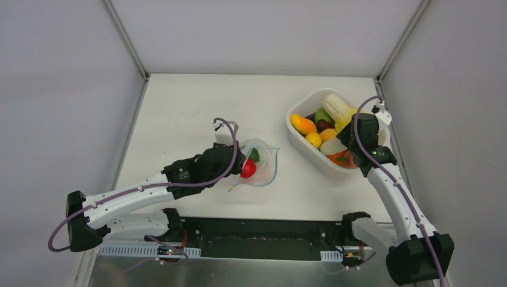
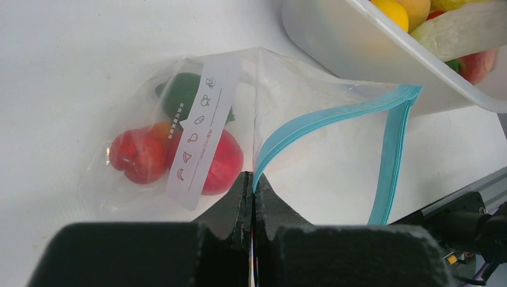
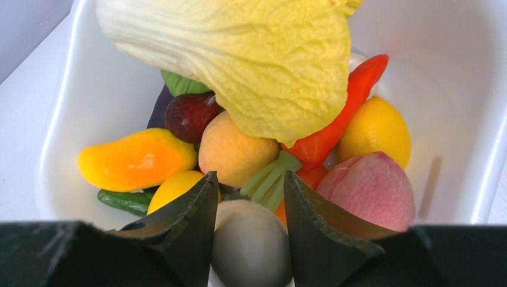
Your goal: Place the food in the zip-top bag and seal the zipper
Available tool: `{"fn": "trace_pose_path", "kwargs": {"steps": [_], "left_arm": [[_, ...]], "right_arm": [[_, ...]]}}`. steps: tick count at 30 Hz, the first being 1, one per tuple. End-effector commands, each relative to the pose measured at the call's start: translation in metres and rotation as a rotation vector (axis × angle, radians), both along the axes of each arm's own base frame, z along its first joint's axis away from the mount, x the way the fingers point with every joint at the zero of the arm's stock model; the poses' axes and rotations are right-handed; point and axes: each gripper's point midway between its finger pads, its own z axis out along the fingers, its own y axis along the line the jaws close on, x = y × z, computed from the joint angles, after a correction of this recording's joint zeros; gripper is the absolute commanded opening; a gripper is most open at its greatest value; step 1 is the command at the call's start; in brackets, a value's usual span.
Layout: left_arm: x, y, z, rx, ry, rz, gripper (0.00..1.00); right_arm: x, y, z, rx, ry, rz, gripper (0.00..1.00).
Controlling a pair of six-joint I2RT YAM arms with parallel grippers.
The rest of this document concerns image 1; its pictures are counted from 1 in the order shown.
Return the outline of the red apple toy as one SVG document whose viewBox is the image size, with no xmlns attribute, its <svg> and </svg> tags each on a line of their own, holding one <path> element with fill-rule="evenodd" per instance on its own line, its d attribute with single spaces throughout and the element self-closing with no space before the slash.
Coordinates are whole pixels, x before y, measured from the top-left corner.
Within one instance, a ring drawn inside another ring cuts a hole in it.
<svg viewBox="0 0 507 287">
<path fill-rule="evenodd" d="M 256 162 L 253 159 L 249 158 L 245 162 L 240 177 L 243 179 L 249 179 L 256 173 L 256 171 L 257 171 Z"/>
</svg>

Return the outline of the dark green avocado toy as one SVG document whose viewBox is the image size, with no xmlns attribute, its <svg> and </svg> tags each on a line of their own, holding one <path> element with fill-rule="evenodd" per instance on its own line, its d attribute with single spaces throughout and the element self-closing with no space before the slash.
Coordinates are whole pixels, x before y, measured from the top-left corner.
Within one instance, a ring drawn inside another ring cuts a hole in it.
<svg viewBox="0 0 507 287">
<path fill-rule="evenodd" d="M 251 159 L 255 163 L 260 162 L 260 154 L 259 154 L 259 151 L 256 148 L 252 148 L 252 150 L 251 150 L 251 152 L 249 154 L 249 159 Z"/>
</svg>

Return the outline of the clear zip top bag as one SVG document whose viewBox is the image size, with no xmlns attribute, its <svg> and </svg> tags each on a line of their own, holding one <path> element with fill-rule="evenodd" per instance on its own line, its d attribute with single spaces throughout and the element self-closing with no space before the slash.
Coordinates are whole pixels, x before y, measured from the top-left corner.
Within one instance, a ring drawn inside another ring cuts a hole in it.
<svg viewBox="0 0 507 287">
<path fill-rule="evenodd" d="M 275 180 L 278 173 L 278 155 L 280 148 L 271 146 L 259 138 L 247 139 L 240 144 L 240 151 L 246 156 L 246 160 L 249 159 L 252 148 L 256 148 L 260 154 L 260 162 L 256 163 L 256 173 L 249 179 L 243 179 L 240 175 L 237 175 L 229 191 L 236 189 L 239 185 L 265 187 Z"/>
</svg>

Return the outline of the yellow orange mango toy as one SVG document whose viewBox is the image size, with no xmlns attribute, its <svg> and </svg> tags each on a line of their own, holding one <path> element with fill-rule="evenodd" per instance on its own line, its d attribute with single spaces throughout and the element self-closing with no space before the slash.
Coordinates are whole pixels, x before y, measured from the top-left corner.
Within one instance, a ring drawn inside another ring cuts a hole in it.
<svg viewBox="0 0 507 287">
<path fill-rule="evenodd" d="M 289 119 L 293 128 L 303 136 L 317 132 L 315 123 L 305 117 L 302 117 L 298 114 L 292 114 Z"/>
</svg>

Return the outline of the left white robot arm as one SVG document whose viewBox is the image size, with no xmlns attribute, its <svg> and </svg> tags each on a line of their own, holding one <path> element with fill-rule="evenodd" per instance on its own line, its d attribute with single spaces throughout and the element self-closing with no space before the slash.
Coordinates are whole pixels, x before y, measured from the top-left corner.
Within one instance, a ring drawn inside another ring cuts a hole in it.
<svg viewBox="0 0 507 287">
<path fill-rule="evenodd" d="M 114 237 L 177 241 L 183 225 L 175 208 L 151 213 L 138 211 L 199 194 L 224 177 L 241 174 L 246 160 L 239 148 L 215 143 L 202 154 L 177 160 L 131 187 L 95 196 L 85 196 L 81 191 L 68 194 L 66 225 L 70 251 L 87 251 Z"/>
</svg>

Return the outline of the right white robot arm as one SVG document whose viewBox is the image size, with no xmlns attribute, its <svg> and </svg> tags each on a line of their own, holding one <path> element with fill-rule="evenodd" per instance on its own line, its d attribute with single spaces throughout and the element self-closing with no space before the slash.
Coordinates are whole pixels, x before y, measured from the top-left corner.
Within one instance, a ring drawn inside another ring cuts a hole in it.
<svg viewBox="0 0 507 287">
<path fill-rule="evenodd" d="M 396 234 L 390 236 L 373 220 L 362 218 L 341 226 L 340 239 L 347 245 L 361 240 L 372 247 L 399 286 L 430 280 L 445 286 L 454 242 L 436 230 L 408 192 L 393 152 L 378 143 L 382 126 L 376 114 L 357 113 L 337 137 L 380 196 Z"/>
</svg>

